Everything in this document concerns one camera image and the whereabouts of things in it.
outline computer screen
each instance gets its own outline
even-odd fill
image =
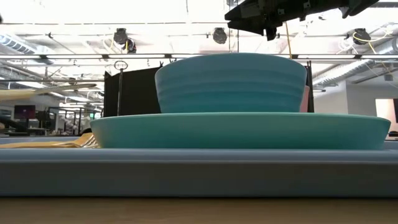
[[[34,119],[36,114],[35,105],[15,105],[14,119]]]

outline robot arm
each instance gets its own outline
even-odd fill
[[[343,18],[355,16],[378,0],[245,0],[225,14],[228,27],[264,35],[268,40],[276,37],[276,28],[283,22],[310,14],[339,8]]]

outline pink object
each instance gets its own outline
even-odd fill
[[[301,106],[300,106],[300,112],[308,112],[308,97],[309,97],[309,94],[310,94],[310,87],[309,86],[305,86],[303,100],[302,100]]]

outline blue tray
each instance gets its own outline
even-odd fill
[[[0,196],[398,197],[381,151],[0,149]]]

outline stacked dishes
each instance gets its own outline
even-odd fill
[[[264,54],[188,58],[155,76],[162,114],[91,122],[102,147],[381,149],[390,122],[299,113],[307,77],[293,60]]]

